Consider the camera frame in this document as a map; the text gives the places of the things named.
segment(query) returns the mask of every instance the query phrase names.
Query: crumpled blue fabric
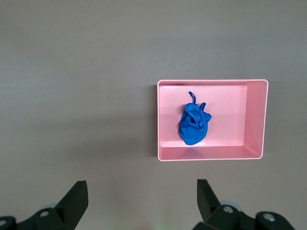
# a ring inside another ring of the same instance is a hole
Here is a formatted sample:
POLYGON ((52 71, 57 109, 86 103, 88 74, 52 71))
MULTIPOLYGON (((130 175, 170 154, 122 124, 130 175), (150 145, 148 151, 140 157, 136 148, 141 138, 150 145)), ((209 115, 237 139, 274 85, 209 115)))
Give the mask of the crumpled blue fabric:
POLYGON ((204 112, 206 103, 196 104, 196 97, 189 92, 193 103, 186 104, 179 124, 179 134, 187 145, 195 145, 205 138, 208 132, 208 122, 212 116, 204 112))

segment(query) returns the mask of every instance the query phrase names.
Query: pink rectangular bin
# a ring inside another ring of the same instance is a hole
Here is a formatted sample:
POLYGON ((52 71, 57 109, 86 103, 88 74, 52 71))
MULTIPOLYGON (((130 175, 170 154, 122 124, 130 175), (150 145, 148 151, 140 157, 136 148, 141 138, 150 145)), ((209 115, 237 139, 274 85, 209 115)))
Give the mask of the pink rectangular bin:
POLYGON ((246 160, 263 155, 267 80, 160 80, 158 158, 161 161, 246 160), (187 103, 206 102, 208 133, 189 146, 178 133, 187 103))

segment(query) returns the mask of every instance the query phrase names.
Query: pink tray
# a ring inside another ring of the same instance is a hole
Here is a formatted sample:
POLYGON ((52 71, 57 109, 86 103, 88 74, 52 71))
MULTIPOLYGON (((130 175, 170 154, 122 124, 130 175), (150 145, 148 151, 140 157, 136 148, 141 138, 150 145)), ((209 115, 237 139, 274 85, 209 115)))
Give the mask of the pink tray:
POLYGON ((263 155, 267 80, 160 80, 158 158, 161 161, 245 160, 263 155), (180 118, 192 91, 212 115, 205 139, 184 143, 180 118))

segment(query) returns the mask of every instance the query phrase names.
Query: metal screw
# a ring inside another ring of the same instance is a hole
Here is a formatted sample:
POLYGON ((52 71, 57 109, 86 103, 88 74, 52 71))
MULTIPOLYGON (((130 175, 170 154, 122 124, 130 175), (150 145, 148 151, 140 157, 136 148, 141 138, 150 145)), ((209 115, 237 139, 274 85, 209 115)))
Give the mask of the metal screw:
POLYGON ((264 214, 263 214, 263 217, 264 217, 266 220, 270 221, 270 222, 274 222, 274 221, 275 221, 274 216, 273 216, 272 214, 270 214, 270 213, 264 213, 264 214))
POLYGON ((40 217, 45 217, 49 215, 49 211, 43 211, 41 214, 39 214, 40 217))
POLYGON ((0 226, 5 225, 7 223, 7 221, 5 219, 0 220, 0 226))
POLYGON ((230 206, 225 206, 223 208, 223 210, 224 210, 224 212, 227 212, 227 213, 233 213, 234 212, 233 209, 230 206))

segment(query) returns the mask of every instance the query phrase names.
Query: gray floor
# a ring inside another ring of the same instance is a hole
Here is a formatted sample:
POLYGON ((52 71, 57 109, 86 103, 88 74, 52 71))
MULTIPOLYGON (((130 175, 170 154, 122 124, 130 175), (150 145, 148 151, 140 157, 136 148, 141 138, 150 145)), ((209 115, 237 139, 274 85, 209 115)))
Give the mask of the gray floor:
POLYGON ((189 230, 196 180, 307 229, 307 2, 0 0, 0 216, 87 180, 77 230, 189 230), (264 156, 160 162, 160 79, 267 79, 264 156))

